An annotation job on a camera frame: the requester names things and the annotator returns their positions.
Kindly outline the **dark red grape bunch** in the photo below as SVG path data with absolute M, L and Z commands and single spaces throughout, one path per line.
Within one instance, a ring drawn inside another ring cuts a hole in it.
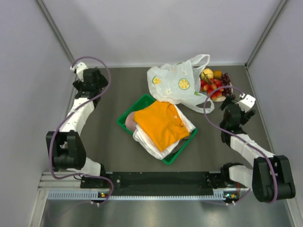
M 236 96 L 233 94 L 233 89 L 231 88 L 231 80 L 230 80 L 228 73 L 222 74 L 221 83 L 222 83 L 222 86 L 228 86 L 227 88 L 223 89 L 223 92 L 222 92 L 223 96 L 231 96 L 231 97 L 235 98 Z

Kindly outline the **red cherry bunch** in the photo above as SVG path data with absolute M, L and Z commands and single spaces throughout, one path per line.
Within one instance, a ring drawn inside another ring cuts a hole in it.
M 222 102 L 225 100 L 223 96 L 223 88 L 221 88 L 222 83 L 218 79 L 211 79 L 210 82 L 205 82 L 201 80 L 200 92 L 205 92 L 207 95 L 211 94 L 216 88 L 219 88 L 216 92 L 211 95 L 211 100 L 215 102 Z

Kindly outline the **white printed plastic bag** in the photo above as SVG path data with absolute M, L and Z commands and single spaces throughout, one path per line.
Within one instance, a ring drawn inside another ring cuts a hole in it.
M 150 94 L 161 102 L 183 104 L 201 114 L 211 113 L 214 103 L 200 93 L 199 77 L 209 62 L 209 54 L 200 54 L 185 62 L 151 67 L 147 71 Z

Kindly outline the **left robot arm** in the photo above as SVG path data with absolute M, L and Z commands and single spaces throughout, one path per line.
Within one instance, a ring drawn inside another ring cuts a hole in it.
M 73 82 L 77 90 L 71 110 L 55 131 L 46 135 L 50 169 L 68 170 L 91 177 L 96 187 L 107 183 L 104 166 L 87 157 L 80 138 L 81 131 L 100 100 L 108 80 L 98 68 L 77 66 L 73 68 L 78 79 Z

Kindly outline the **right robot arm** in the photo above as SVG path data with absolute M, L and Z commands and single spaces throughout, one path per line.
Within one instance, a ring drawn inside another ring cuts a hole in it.
M 252 166 L 227 163 L 221 168 L 221 182 L 226 187 L 236 183 L 252 189 L 259 202 L 292 199 L 296 195 L 289 159 L 276 156 L 253 141 L 242 129 L 256 113 L 252 109 L 255 98 L 246 96 L 241 101 L 228 96 L 221 104 L 224 111 L 220 123 L 221 140 L 228 147 L 241 154 Z

